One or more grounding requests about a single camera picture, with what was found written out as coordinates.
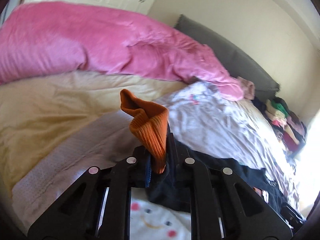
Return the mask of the black sweatshirt with orange cuffs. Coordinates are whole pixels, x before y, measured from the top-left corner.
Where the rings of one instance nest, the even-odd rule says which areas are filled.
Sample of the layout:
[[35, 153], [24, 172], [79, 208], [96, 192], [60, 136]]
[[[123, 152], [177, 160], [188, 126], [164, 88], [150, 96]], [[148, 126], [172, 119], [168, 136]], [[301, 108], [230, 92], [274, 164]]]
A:
[[[166, 140], [169, 111], [154, 102], [144, 101], [129, 90], [120, 92], [121, 110], [133, 117], [129, 125], [131, 133], [142, 143], [153, 157], [153, 171], [157, 174], [146, 189], [148, 200], [169, 209], [190, 212], [190, 193], [188, 189], [176, 189], [166, 155]], [[292, 227], [301, 226], [305, 219], [295, 211], [281, 193], [275, 181], [267, 178], [263, 169], [256, 170], [240, 164], [233, 158], [219, 159], [208, 154], [190, 150], [190, 156], [203, 162], [208, 168], [220, 170], [230, 167], [258, 194], [268, 194], [268, 204]]]

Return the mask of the stack of folded clothes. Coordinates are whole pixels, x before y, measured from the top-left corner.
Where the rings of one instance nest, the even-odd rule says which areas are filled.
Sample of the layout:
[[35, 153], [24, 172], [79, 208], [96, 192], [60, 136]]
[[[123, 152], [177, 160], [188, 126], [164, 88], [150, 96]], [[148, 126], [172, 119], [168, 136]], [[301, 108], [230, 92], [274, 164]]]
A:
[[265, 106], [263, 113], [277, 138], [284, 144], [288, 155], [296, 157], [306, 145], [306, 126], [282, 98], [268, 99]]

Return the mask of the lilac patterned bed sheet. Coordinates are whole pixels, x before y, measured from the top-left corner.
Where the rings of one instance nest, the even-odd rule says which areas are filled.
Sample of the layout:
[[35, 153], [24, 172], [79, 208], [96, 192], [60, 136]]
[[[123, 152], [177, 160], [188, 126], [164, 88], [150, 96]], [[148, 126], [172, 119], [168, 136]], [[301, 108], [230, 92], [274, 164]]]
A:
[[[167, 94], [157, 103], [169, 110], [174, 137], [216, 160], [265, 171], [285, 199], [298, 206], [292, 167], [272, 127], [248, 100], [230, 102], [198, 81]], [[62, 142], [13, 188], [12, 205], [27, 231], [31, 224], [91, 166], [108, 168], [128, 157], [139, 141], [123, 111], [103, 115]], [[132, 194], [132, 239], [190, 239], [190, 215], [148, 201], [143, 189]]]

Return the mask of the dark navy garment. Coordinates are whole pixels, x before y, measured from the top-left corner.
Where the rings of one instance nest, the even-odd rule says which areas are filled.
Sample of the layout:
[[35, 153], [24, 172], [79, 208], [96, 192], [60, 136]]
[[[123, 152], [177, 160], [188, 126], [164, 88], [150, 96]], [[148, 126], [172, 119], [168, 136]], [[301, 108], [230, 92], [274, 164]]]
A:
[[256, 96], [254, 97], [254, 99], [251, 101], [253, 103], [253, 105], [255, 106], [255, 108], [257, 108], [259, 110], [259, 112], [263, 115], [266, 116], [266, 105], [265, 103], [263, 103], [262, 101], [260, 101]]

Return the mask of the pink knitted garment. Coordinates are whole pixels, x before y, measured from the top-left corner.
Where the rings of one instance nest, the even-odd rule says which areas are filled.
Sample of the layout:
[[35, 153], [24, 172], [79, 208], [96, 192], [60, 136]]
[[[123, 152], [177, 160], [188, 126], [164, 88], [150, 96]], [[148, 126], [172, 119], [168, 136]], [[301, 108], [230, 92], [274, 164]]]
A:
[[237, 77], [240, 82], [241, 88], [244, 92], [244, 98], [247, 100], [253, 100], [255, 97], [255, 85], [252, 81], [243, 79], [242, 77]]

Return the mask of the grey quilted headboard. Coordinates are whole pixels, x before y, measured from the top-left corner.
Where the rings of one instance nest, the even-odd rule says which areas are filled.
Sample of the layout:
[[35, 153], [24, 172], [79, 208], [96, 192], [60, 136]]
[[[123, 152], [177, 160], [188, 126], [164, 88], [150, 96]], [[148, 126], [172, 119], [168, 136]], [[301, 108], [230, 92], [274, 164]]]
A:
[[175, 29], [210, 47], [232, 77], [242, 77], [255, 85], [255, 96], [262, 102], [274, 98], [280, 85], [249, 55], [235, 44], [181, 14]]

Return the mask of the cream yellow blanket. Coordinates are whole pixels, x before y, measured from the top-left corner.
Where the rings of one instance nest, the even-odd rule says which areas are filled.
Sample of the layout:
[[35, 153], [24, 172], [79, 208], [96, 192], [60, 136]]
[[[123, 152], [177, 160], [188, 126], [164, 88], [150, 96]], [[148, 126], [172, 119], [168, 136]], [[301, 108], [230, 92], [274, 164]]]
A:
[[128, 89], [152, 101], [185, 83], [74, 71], [1, 85], [1, 178], [10, 192], [56, 146], [105, 113]]

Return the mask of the pink comforter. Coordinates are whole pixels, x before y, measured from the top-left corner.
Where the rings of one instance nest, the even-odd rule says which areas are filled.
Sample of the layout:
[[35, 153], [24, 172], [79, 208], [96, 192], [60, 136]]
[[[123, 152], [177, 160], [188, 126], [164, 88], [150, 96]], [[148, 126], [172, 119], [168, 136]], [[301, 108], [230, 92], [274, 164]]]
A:
[[65, 2], [27, 3], [1, 26], [1, 83], [74, 70], [211, 82], [230, 101], [244, 97], [205, 44], [148, 16]]

